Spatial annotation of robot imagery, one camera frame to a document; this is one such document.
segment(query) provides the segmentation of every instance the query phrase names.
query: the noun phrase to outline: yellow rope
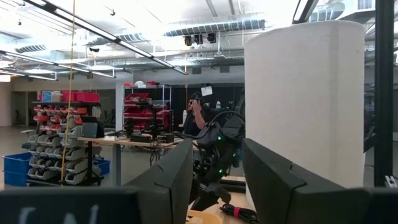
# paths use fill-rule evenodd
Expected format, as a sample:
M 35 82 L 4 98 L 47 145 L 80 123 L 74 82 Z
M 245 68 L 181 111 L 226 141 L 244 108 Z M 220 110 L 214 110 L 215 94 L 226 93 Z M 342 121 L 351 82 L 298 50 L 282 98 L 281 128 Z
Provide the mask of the yellow rope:
M 67 143 L 68 143 L 68 134 L 69 134 L 69 117 L 70 117 L 70 102 L 72 101 L 72 75 L 73 75 L 73 41 L 75 38 L 75 0 L 73 0 L 73 21 L 72 21 L 72 46 L 70 49 L 70 74 L 69 74 L 69 101 L 68 101 L 68 114 L 67 114 L 67 129 L 65 131 L 65 145 L 63 146 L 62 152 L 62 168 L 61 168 L 61 187 L 63 187 L 63 178 L 64 173 L 63 170 L 65 168 L 65 154 L 67 151 Z
M 185 72 L 187 72 L 188 54 L 185 54 Z M 185 76 L 185 107 L 188 110 L 188 75 Z

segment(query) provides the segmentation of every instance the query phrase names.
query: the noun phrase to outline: pole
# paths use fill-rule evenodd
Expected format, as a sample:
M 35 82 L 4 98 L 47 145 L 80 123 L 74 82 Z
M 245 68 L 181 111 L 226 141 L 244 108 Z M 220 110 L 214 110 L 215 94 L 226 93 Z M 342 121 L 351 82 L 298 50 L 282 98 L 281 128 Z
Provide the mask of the pole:
M 392 175 L 392 88 L 394 59 L 394 0 L 376 0 L 374 186 L 385 186 Z

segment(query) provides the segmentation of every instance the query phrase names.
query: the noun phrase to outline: spotlight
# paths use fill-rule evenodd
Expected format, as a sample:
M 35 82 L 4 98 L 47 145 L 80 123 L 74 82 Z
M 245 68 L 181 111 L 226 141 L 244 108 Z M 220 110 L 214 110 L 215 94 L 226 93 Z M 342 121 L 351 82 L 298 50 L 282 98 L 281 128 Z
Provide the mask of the spotlight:
M 217 42 L 216 34 L 208 34 L 207 41 L 210 42 L 211 44 L 214 44 L 215 42 Z
M 197 34 L 194 36 L 193 41 L 197 44 L 203 44 L 203 36 L 201 34 Z
M 98 53 L 100 50 L 99 49 L 92 49 L 91 47 L 88 48 L 90 50 L 90 52 L 95 52 Z
M 189 36 L 185 36 L 185 45 L 186 46 L 191 46 L 192 45 L 192 37 Z

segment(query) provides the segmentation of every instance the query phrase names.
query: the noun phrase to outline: wooden table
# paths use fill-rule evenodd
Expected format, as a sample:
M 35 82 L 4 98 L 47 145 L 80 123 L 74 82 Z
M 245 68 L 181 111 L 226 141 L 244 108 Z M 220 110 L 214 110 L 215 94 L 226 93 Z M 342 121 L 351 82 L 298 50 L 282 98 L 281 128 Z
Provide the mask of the wooden table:
M 235 176 L 223 177 L 223 180 L 235 180 L 235 181 L 243 181 L 243 182 L 246 181 L 246 179 L 244 177 L 235 177 Z M 230 201 L 231 205 L 233 205 L 235 207 L 248 208 L 251 210 L 255 210 L 246 200 L 246 194 L 234 193 L 234 192 L 230 192 L 230 194 L 231 194 L 231 201 Z M 221 199 L 218 199 L 218 204 L 213 205 L 210 208 L 207 208 L 206 210 L 204 210 L 204 212 L 219 216 L 224 224 L 241 224 L 241 223 L 243 224 L 243 223 L 245 223 L 242 220 L 238 220 L 235 217 L 232 217 L 230 215 L 223 213 L 220 210 L 220 208 L 224 204 L 225 203 Z
M 117 140 L 114 136 L 105 136 L 103 138 L 78 138 L 79 141 L 87 141 L 88 147 L 92 147 L 93 142 L 97 142 L 102 145 L 113 145 L 112 150 L 112 184 L 113 186 L 121 185 L 121 163 L 122 163 L 122 150 L 121 146 L 139 146 L 139 147 L 152 147 L 151 143 L 147 142 L 134 142 L 128 139 Z M 173 149 L 176 147 L 176 143 L 161 143 L 160 146 L 164 149 Z

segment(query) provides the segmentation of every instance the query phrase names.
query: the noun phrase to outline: ceiling light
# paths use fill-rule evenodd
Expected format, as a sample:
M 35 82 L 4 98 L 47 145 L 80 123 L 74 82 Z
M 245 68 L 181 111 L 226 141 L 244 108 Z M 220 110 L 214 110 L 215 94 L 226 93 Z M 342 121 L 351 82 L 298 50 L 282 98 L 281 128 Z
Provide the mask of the ceiling light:
M 40 5 L 40 6 L 46 5 L 46 2 L 42 1 L 42 0 L 30 0 L 30 1 L 36 3 L 36 4 Z
M 2 50 L 0 50 L 0 54 L 5 54 L 8 56 L 13 56 L 13 57 L 17 57 L 17 58 L 26 59 L 26 60 L 31 60 L 34 62 L 46 63 L 47 65 L 55 65 L 54 62 L 51 62 L 48 60 L 44 60 L 44 59 L 40 59 L 40 58 L 33 58 L 33 57 L 29 57 L 29 56 L 25 56 L 25 55 L 21 55 L 21 54 L 10 53 L 10 52 L 3 52 Z
M 110 78 L 116 78 L 116 76 L 114 76 L 114 75 L 107 75 L 107 74 L 104 74 L 104 73 L 101 73 L 101 72 L 92 72 L 94 75 L 101 75 L 101 76 L 104 76 L 104 77 L 110 77 Z
M 61 9 L 56 9 L 54 13 L 60 15 L 61 17 L 64 17 L 68 19 L 70 22 L 73 22 L 73 14 L 70 14 L 69 12 L 65 12 L 64 10 Z M 116 37 L 106 31 L 101 30 L 100 28 L 89 24 L 88 22 L 80 19 L 79 17 L 75 16 L 75 24 L 80 26 L 81 28 L 84 28 L 90 32 L 93 32 L 99 36 L 105 37 L 111 41 L 116 40 Z
M 28 70 L 24 70 L 24 72 L 31 73 L 31 74 L 51 74 L 51 73 L 55 73 L 53 71 L 44 70 L 44 69 L 28 69 Z
M 129 43 L 125 42 L 125 41 L 120 41 L 119 44 L 122 45 L 123 47 L 128 48 L 128 49 L 132 50 L 133 52 L 135 52 L 137 54 L 140 54 L 140 55 L 142 55 L 144 57 L 147 57 L 149 59 L 152 59 L 154 57 L 150 53 L 147 53 L 147 52 L 139 49 L 138 47 L 136 47 L 136 46 L 134 46 L 132 44 L 129 44 Z
M 149 58 L 149 59 L 151 59 L 151 60 L 153 60 L 153 61 L 155 61 L 157 63 L 160 63 L 161 65 L 165 65 L 165 66 L 167 66 L 169 68 L 172 68 L 173 70 L 175 70 L 177 72 L 180 72 L 180 73 L 182 73 L 184 75 L 188 75 L 188 73 L 182 71 L 181 69 L 175 69 L 175 67 L 173 65 L 171 65 L 171 64 L 169 64 L 169 63 L 167 63 L 167 62 L 165 62 L 165 61 L 163 61 L 163 60 L 161 60 L 159 58 L 155 58 L 150 53 L 147 53 L 147 52 L 141 50 L 140 48 L 138 48 L 138 47 L 136 47 L 136 46 L 134 46 L 132 44 L 129 44 L 129 43 L 125 42 L 125 41 L 122 41 L 122 40 L 116 38 L 114 35 L 106 32 L 106 31 L 101 30 L 100 28 L 98 28 L 98 27 L 96 27 L 96 26 L 84 21 L 83 19 L 80 19 L 77 16 L 73 16 L 72 13 L 70 13 L 70 12 L 68 12 L 68 11 L 66 11 L 66 10 L 64 10 L 64 9 L 62 9 L 62 8 L 52 4 L 52 3 L 50 3 L 50 2 L 46 1 L 45 2 L 45 6 L 43 6 L 42 4 L 36 3 L 36 1 L 33 1 L 33 0 L 24 0 L 24 1 L 32 4 L 33 6 L 36 6 L 36 7 L 40 8 L 40 9 L 44 10 L 46 12 L 49 12 L 49 13 L 55 15 L 55 16 L 58 16 L 58 17 L 60 17 L 62 19 L 65 19 L 65 20 L 67 20 L 69 22 L 73 22 L 73 20 L 74 20 L 76 25 L 78 25 L 78 26 L 80 26 L 80 27 L 92 32 L 92 33 L 95 33 L 95 34 L 99 35 L 102 38 L 108 39 L 108 40 L 114 42 L 115 44 L 118 44 L 118 45 L 120 45 L 122 47 L 125 47 L 125 48 L 127 48 L 129 50 L 132 50 L 133 52 L 135 52 L 135 53 L 137 53 L 139 55 L 142 55 L 144 57 L 147 57 L 147 58 Z
M 56 78 L 47 78 L 47 77 L 41 77 L 37 75 L 28 75 L 30 78 L 38 78 L 38 79 L 43 79 L 43 80 L 51 80 L 51 81 L 58 81 Z
M 300 2 L 298 3 L 297 10 L 296 10 L 296 13 L 293 18 L 295 21 L 300 20 L 301 15 L 303 14 L 304 8 L 307 5 L 307 3 L 308 3 L 308 0 L 300 0 Z
M 167 67 L 169 67 L 169 68 L 174 67 L 173 65 L 171 65 L 171 64 L 169 64 L 169 63 L 167 63 L 167 62 L 165 62 L 165 61 L 163 61 L 163 60 L 161 60 L 161 59 L 159 59 L 159 58 L 153 58 L 153 60 L 154 60 L 155 62 L 161 63 L 162 65 L 165 65 L 165 66 L 167 66 Z
M 6 71 L 2 71 L 2 70 L 0 70 L 0 74 L 17 75 L 17 76 L 26 76 L 26 75 L 24 75 L 24 74 L 15 73 L 15 72 L 6 72 Z
M 60 64 L 58 64 L 58 66 L 62 67 L 62 68 L 69 68 L 70 69 L 70 65 L 60 65 Z M 72 70 L 76 70 L 76 71 L 79 71 L 79 72 L 90 72 L 89 70 L 76 68 L 76 67 L 72 67 Z
M 11 82 L 10 75 L 0 75 L 0 82 Z
M 94 65 L 90 67 L 90 70 L 96 70 L 96 71 L 101 71 L 101 70 L 112 70 L 114 67 L 109 66 L 109 65 Z

